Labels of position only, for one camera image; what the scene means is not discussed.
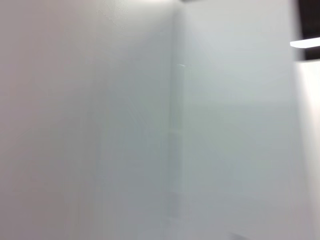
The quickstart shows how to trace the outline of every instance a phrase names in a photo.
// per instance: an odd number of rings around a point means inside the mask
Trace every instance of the light fixture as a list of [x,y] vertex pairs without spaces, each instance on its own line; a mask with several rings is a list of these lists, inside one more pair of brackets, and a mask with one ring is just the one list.
[[299,41],[291,41],[290,46],[299,49],[307,49],[320,46],[320,37],[299,40]]

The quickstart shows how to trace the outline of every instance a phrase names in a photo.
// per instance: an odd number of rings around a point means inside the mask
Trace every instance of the dark ceiling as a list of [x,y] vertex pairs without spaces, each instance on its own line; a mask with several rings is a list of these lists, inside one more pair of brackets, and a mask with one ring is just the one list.
[[[302,39],[320,38],[320,0],[297,0]],[[306,48],[305,60],[320,59],[320,47]]]

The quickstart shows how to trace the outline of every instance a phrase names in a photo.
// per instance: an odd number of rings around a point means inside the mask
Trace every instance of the white wall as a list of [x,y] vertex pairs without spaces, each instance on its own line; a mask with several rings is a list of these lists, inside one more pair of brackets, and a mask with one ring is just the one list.
[[184,7],[181,214],[172,239],[315,239],[291,1]]
[[[313,203],[313,216],[316,226],[320,223],[320,61],[300,61],[295,64],[298,75],[300,109],[302,115],[303,142],[306,150],[306,163],[310,194]],[[317,239],[320,230],[315,228]]]
[[171,11],[1,1],[0,239],[162,239]]

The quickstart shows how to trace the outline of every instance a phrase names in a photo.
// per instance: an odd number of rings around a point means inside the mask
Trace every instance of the fluorescent light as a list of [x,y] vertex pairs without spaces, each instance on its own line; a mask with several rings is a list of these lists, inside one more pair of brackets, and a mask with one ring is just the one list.
[[320,46],[320,37],[305,39],[300,41],[291,41],[291,47],[299,48],[299,49],[307,49]]

